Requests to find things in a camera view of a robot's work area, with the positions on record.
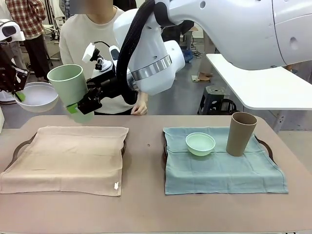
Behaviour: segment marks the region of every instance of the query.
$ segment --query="beige cloth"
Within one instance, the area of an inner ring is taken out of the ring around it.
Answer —
[[[121,195],[121,149],[129,129],[45,127],[0,175],[0,194],[82,192]]]

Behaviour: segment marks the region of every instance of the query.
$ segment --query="hand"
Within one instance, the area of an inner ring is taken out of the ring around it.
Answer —
[[[143,116],[147,114],[147,104],[145,101],[138,101],[131,111],[133,116]]]

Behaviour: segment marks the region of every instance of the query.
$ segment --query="blue cloth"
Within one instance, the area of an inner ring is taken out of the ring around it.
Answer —
[[[167,195],[288,193],[284,173],[253,135],[241,157],[226,152],[230,128],[165,128],[168,159]],[[191,133],[207,133],[216,142],[205,157],[192,155],[186,145]]]

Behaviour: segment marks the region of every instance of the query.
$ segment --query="plaid shirt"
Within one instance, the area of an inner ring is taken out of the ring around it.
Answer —
[[[44,32],[42,21],[45,7],[41,0],[5,0],[13,20],[20,26],[26,39],[33,39]]]

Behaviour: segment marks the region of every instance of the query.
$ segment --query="white bowl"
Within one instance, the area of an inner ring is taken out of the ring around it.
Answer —
[[[44,82],[26,84],[22,92],[25,95],[25,101],[20,102],[15,97],[16,103],[24,110],[34,113],[42,113],[53,109],[59,99],[52,84]]]
[[[215,148],[215,139],[205,133],[192,133],[186,137],[189,151],[196,156],[206,156]]]

